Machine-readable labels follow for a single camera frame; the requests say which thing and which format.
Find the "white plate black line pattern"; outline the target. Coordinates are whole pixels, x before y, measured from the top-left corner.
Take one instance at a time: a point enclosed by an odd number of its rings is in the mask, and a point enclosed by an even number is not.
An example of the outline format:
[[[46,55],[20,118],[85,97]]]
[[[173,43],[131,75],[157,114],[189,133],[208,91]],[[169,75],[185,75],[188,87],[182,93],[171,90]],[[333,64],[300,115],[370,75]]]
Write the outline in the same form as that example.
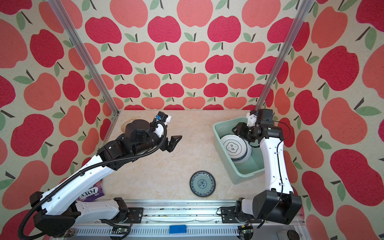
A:
[[[241,162],[248,153],[248,147],[243,139],[236,135],[225,135],[221,142],[234,163]]]

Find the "mint green plastic bin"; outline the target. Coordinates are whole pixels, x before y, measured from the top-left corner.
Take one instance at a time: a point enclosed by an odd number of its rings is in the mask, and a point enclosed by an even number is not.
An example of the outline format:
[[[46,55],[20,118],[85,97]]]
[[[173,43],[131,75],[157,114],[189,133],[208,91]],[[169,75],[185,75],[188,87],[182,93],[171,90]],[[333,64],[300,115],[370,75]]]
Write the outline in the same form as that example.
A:
[[[239,117],[224,122],[218,122],[213,125],[215,149],[218,152],[219,158],[221,159],[232,183],[235,185],[260,177],[265,173],[261,149],[253,148],[248,160],[245,163],[236,165],[233,163],[226,148],[221,142],[221,138],[226,135],[231,135],[233,133],[232,129],[241,122],[247,122],[247,118]]]

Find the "teal blue patterned plate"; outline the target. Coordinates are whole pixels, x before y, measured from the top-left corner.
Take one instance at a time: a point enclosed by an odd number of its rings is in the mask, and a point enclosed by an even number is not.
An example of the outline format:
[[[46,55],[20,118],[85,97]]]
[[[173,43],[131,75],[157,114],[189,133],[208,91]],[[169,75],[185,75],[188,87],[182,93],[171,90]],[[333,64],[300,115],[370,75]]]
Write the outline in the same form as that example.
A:
[[[191,176],[189,186],[194,195],[206,198],[214,193],[216,180],[214,176],[207,171],[197,171]]]

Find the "white fluted plate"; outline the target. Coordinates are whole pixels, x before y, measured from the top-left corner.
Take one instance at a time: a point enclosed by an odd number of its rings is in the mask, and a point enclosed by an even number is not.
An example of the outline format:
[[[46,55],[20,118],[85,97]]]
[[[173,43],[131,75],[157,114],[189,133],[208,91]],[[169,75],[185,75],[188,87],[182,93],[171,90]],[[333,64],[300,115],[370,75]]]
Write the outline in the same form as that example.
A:
[[[250,145],[248,145],[248,144],[246,144],[246,147],[247,147],[247,151],[246,151],[246,154],[243,157],[241,157],[239,159],[232,159],[232,161],[233,161],[233,163],[235,165],[241,165],[241,164],[247,162],[248,159],[251,157],[252,147]]]

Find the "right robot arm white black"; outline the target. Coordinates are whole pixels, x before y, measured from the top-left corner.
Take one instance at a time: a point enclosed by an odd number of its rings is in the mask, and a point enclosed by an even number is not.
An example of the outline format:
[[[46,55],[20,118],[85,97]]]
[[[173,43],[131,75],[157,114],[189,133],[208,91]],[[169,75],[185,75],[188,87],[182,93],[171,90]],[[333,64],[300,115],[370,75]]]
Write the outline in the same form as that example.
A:
[[[240,223],[260,220],[289,225],[302,207],[302,200],[294,194],[287,173],[284,133],[275,126],[273,116],[273,110],[253,110],[248,113],[247,122],[232,129],[249,144],[258,143],[265,167],[266,189],[252,199],[240,198],[236,202],[235,218]]]

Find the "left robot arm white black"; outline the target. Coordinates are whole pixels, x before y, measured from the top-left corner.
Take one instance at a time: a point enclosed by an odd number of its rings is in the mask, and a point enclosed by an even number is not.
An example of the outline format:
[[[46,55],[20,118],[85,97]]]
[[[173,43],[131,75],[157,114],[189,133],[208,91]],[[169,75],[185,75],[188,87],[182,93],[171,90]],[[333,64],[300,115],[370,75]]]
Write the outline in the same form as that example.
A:
[[[174,150],[182,136],[167,137],[171,116],[158,112],[152,122],[134,120],[125,132],[101,147],[78,171],[55,188],[30,196],[31,210],[18,229],[21,240],[44,235],[62,236],[75,224],[100,220],[114,228],[131,216],[122,198],[104,202],[81,203],[78,198],[104,177],[122,166],[147,157],[157,150]]]

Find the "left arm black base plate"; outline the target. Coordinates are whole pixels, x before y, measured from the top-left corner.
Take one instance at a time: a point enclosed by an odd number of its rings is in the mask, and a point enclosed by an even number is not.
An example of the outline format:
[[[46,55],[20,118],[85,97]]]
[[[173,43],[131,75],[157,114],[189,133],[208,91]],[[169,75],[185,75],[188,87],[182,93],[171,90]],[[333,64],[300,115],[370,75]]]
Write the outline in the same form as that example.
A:
[[[113,223],[140,224],[143,217],[143,208],[123,208],[112,219]]]

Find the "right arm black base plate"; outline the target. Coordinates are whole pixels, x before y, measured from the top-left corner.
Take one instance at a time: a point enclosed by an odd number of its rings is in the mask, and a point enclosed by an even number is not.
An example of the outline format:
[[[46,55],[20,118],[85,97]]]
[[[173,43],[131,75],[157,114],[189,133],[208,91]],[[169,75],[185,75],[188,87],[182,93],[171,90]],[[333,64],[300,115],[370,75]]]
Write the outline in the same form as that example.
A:
[[[261,220],[253,218],[252,215],[237,211],[235,206],[220,207],[217,209],[217,215],[222,218],[223,224],[258,224]]]

